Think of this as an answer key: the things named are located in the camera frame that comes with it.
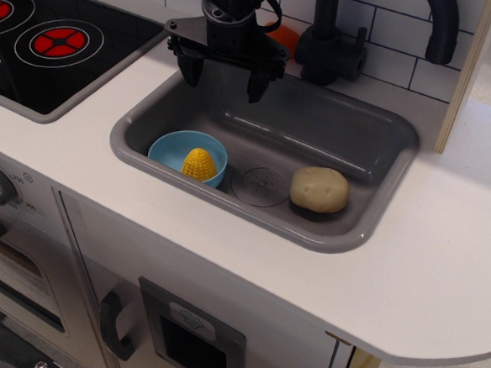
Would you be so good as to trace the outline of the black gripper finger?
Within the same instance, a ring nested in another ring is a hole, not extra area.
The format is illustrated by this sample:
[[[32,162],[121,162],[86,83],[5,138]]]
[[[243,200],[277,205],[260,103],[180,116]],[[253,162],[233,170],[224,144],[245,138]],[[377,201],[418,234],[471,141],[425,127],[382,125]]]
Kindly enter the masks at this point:
[[[177,55],[177,63],[185,82],[196,87],[202,74],[204,58],[196,58],[181,53]]]
[[[278,78],[278,70],[268,70],[267,68],[258,68],[251,71],[249,81],[247,82],[247,96],[249,103],[258,103],[265,94],[271,81]]]

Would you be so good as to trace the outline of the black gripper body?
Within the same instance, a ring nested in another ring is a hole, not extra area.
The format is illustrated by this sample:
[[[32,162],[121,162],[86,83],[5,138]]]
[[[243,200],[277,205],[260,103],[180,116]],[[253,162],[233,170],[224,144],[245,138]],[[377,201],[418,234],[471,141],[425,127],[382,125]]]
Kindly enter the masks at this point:
[[[280,26],[282,10],[277,0],[201,0],[201,17],[166,21],[170,45],[177,54],[228,61],[244,69],[267,66],[282,71],[288,49],[267,35]],[[260,26],[256,10],[266,2],[277,15],[270,26]]]

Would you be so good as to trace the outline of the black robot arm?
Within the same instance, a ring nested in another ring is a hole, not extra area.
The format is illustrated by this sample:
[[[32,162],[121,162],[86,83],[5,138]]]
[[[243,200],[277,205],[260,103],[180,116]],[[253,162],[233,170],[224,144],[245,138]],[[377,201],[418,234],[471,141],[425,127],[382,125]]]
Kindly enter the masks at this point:
[[[247,96],[257,103],[270,81],[281,79],[290,52],[269,33],[279,28],[277,0],[201,0],[202,17],[170,19],[168,48],[187,84],[195,87],[205,60],[250,72]]]

